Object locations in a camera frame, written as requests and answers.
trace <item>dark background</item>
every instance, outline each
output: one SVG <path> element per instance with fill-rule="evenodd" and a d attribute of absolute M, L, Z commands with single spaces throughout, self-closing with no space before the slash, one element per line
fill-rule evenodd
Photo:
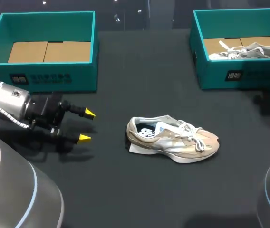
<path fill-rule="evenodd" d="M 256 200 L 270 165 L 270 91 L 202 91 L 188 28 L 193 9 L 270 7 L 270 0 L 46 2 L 0 0 L 0 13 L 97 11 L 98 91 L 65 95 L 96 119 L 64 119 L 67 130 L 92 141 L 59 153 L 39 131 L 28 135 L 8 122 L 0 138 L 59 186 L 63 228 L 258 228 Z M 128 153 L 130 118 L 165 114 L 215 133 L 219 152 L 194 164 Z"/>

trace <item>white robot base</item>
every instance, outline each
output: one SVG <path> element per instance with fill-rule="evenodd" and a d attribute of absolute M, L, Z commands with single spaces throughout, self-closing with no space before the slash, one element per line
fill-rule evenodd
<path fill-rule="evenodd" d="M 0 140 L 0 227 L 60 228 L 63 214 L 56 184 Z"/>

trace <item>yellow fingertip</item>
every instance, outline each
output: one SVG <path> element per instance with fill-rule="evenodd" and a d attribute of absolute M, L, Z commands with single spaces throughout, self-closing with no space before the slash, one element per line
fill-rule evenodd
<path fill-rule="evenodd" d="M 91 139 L 91 137 L 83 135 L 83 134 L 80 134 L 79 136 L 79 140 L 88 140 L 88 139 Z"/>
<path fill-rule="evenodd" d="M 89 111 L 87 108 L 85 110 L 85 113 L 88 114 L 88 115 L 92 115 L 92 116 L 96 116 L 94 113 L 92 113 L 91 111 Z"/>

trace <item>shoe sole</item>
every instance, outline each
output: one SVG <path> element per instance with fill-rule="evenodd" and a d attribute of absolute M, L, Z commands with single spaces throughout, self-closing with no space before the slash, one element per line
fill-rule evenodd
<path fill-rule="evenodd" d="M 145 149 L 145 148 L 142 148 L 140 146 L 134 145 L 134 144 L 132 144 L 130 142 L 130 140 L 128 139 L 126 133 L 125 133 L 125 148 L 130 153 L 138 153 L 138 154 L 144 154 L 144 155 L 162 154 L 162 155 L 165 155 L 165 156 L 171 158 L 176 163 L 183 163 L 183 164 L 202 161 L 204 159 L 207 159 L 207 158 L 211 157 L 212 155 L 214 155 L 217 152 L 217 151 L 215 151 L 214 153 L 209 154 L 206 157 L 201 157 L 201 158 L 182 158 L 182 157 L 178 157 L 178 156 L 176 156 L 174 154 L 164 152 L 164 151 L 161 151 L 161 150 Z"/>

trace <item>open box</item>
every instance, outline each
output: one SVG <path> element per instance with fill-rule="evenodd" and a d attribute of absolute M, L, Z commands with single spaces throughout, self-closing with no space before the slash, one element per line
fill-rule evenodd
<path fill-rule="evenodd" d="M 0 81 L 31 92 L 97 89 L 95 12 L 4 13 Z"/>
<path fill-rule="evenodd" d="M 269 58 L 210 60 L 205 43 L 206 39 L 252 38 L 253 41 L 256 37 L 269 40 L 270 9 L 195 10 L 190 47 L 200 87 L 270 88 Z"/>

